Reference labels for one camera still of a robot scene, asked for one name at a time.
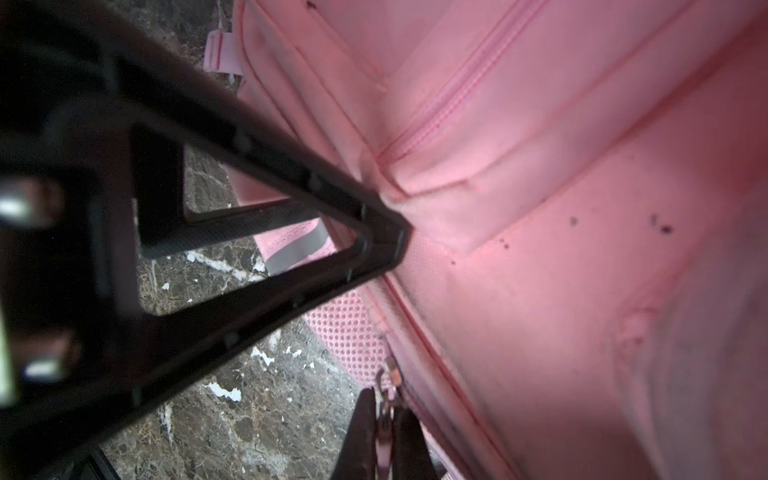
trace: black bracket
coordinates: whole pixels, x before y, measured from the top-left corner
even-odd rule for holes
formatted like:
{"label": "black bracket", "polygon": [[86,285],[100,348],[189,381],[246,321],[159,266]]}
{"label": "black bracket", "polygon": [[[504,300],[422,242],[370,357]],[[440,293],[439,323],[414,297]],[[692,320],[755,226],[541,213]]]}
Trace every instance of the black bracket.
{"label": "black bracket", "polygon": [[[18,401],[0,407],[0,472],[27,478],[87,455],[288,320],[401,261],[410,226],[374,192],[99,5],[3,7],[0,179],[54,182],[66,207],[45,228],[0,225],[0,328],[11,345],[0,355],[12,358],[16,338],[51,328],[76,332],[82,353],[64,382],[27,384],[16,372]],[[184,145],[293,200],[190,215],[180,195]],[[139,253],[319,215],[354,230],[354,244],[162,319],[141,309]]]}

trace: white debris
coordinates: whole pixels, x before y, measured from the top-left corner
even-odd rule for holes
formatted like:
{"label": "white debris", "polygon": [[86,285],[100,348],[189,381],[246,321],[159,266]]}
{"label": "white debris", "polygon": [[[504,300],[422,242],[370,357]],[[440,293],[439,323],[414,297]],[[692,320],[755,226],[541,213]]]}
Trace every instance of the white debris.
{"label": "white debris", "polygon": [[256,257],[256,261],[253,262],[253,269],[259,273],[266,273],[266,264],[264,263],[264,259],[261,257]]}
{"label": "white debris", "polygon": [[206,385],[211,392],[217,397],[226,397],[233,402],[239,402],[243,399],[243,395],[240,393],[240,389],[232,389],[232,391],[222,388],[219,382],[213,382]]}
{"label": "white debris", "polygon": [[264,279],[264,275],[259,275],[257,273],[248,273],[245,270],[241,270],[239,268],[235,268],[231,266],[225,260],[214,260],[194,250],[187,253],[187,260],[189,260],[190,262],[194,262],[194,261],[200,262],[204,265],[208,265],[210,268],[214,270],[219,270],[220,272],[231,273],[232,276],[234,276],[236,279],[238,279],[241,282],[243,281],[257,282],[259,280]]}
{"label": "white debris", "polygon": [[251,358],[253,358],[254,356],[261,357],[261,359],[264,361],[264,365],[266,366],[270,366],[270,364],[275,361],[274,358],[267,356],[266,353],[259,350],[259,347],[257,346],[254,346],[253,350],[250,351],[250,356]]}
{"label": "white debris", "polygon": [[172,424],[170,416],[174,413],[174,404],[172,402],[168,402],[165,405],[163,405],[163,408],[157,411],[157,414],[160,416],[160,425],[165,429],[165,435],[168,436],[168,441],[173,445],[174,443],[174,434],[172,431]]}
{"label": "white debris", "polygon": [[221,0],[216,0],[217,17],[219,18],[219,30],[224,30],[224,9],[221,8]]}
{"label": "white debris", "polygon": [[270,344],[270,350],[273,352],[277,348],[277,343],[280,341],[280,337],[283,336],[283,332],[280,331],[280,329],[275,330],[270,335],[270,338],[267,340],[267,342]]}

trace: marble floor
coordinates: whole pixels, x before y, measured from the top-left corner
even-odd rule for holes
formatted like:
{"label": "marble floor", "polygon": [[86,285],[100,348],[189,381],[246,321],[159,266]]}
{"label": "marble floor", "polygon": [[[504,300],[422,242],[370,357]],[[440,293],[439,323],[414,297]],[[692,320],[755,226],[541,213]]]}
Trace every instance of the marble floor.
{"label": "marble floor", "polygon": [[[230,29],[232,0],[102,1],[199,71],[208,32]],[[238,77],[208,75],[237,91]],[[235,204],[214,159],[188,151],[186,162],[192,210]],[[256,244],[245,238],[142,260],[137,274],[144,308],[169,313],[258,280],[263,270]],[[102,448],[123,480],[328,478],[357,392],[295,319]]]}

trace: pink mesh fabric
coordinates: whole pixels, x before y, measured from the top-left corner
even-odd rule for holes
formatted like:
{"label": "pink mesh fabric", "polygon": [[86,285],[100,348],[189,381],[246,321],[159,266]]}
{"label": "pink mesh fabric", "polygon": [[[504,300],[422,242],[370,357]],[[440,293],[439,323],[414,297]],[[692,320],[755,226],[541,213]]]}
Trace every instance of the pink mesh fabric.
{"label": "pink mesh fabric", "polygon": [[307,312],[304,321],[356,382],[373,385],[387,353],[355,290]]}

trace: pink fabric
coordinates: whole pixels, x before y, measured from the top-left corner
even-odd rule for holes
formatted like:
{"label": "pink fabric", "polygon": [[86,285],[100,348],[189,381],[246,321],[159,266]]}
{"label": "pink fabric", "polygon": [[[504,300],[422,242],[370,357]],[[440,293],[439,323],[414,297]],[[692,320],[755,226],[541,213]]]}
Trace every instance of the pink fabric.
{"label": "pink fabric", "polygon": [[768,176],[768,1],[315,4],[235,4],[243,98],[414,224],[357,295],[419,418],[467,478],[655,478],[621,346]]}
{"label": "pink fabric", "polygon": [[617,333],[625,412],[665,478],[768,472],[768,186],[714,235],[660,313]]}
{"label": "pink fabric", "polygon": [[387,352],[355,290],[308,312],[304,320],[352,378],[361,386],[374,385]]}

